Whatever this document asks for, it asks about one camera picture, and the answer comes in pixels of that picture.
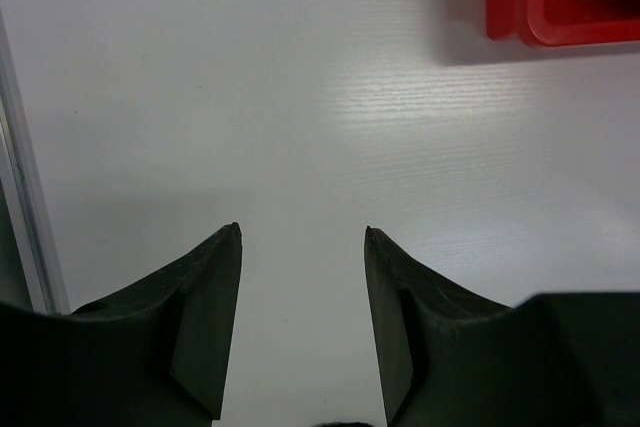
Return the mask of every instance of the white tabletop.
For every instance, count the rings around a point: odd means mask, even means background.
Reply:
[[[639,288],[639,49],[482,1],[0,0],[72,305],[239,221],[220,425],[382,425],[367,225],[510,304]]]

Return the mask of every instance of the black object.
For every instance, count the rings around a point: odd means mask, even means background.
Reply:
[[[538,295],[510,309],[377,229],[365,265],[390,426],[640,425],[640,294]]]
[[[233,224],[72,315],[0,304],[0,425],[209,427],[222,408],[241,256]]]

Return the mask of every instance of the table surface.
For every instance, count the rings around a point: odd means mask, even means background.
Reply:
[[[515,304],[640,287],[640,50],[483,0],[0,0],[74,307],[239,221],[220,425],[383,423],[363,237]]]

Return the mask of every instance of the white table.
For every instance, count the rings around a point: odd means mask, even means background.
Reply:
[[[640,287],[638,48],[482,0],[0,0],[71,304],[224,223],[224,427],[383,424],[367,224],[483,295]]]

